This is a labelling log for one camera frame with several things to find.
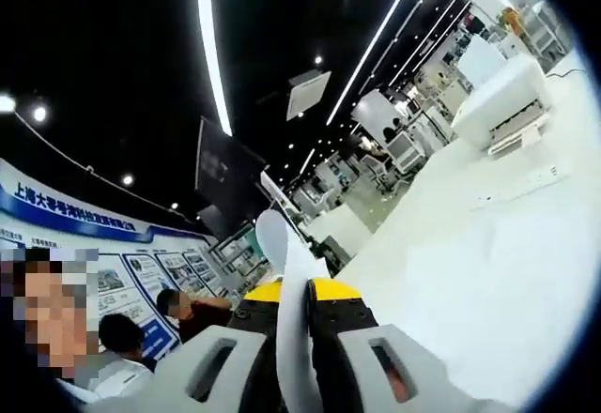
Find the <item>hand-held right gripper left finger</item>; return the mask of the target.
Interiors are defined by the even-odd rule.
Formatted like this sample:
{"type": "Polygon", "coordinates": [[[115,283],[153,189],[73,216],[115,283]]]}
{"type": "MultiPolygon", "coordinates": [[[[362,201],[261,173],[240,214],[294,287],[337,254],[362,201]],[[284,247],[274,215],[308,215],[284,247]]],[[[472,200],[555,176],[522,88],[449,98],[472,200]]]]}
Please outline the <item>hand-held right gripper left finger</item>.
{"type": "Polygon", "coordinates": [[[282,282],[224,298],[163,291],[160,311],[178,321],[182,346],[157,368],[158,393],[176,412],[282,412],[275,337],[282,282]]]}

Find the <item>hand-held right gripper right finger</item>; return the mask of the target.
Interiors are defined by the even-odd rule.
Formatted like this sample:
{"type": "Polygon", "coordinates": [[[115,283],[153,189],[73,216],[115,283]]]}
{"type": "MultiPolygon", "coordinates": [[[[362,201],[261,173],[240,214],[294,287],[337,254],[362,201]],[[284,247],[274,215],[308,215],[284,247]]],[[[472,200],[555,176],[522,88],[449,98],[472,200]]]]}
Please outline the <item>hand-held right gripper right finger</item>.
{"type": "Polygon", "coordinates": [[[508,412],[454,385],[444,363],[394,325],[380,325],[354,288],[307,285],[312,363],[327,412],[508,412]]]}

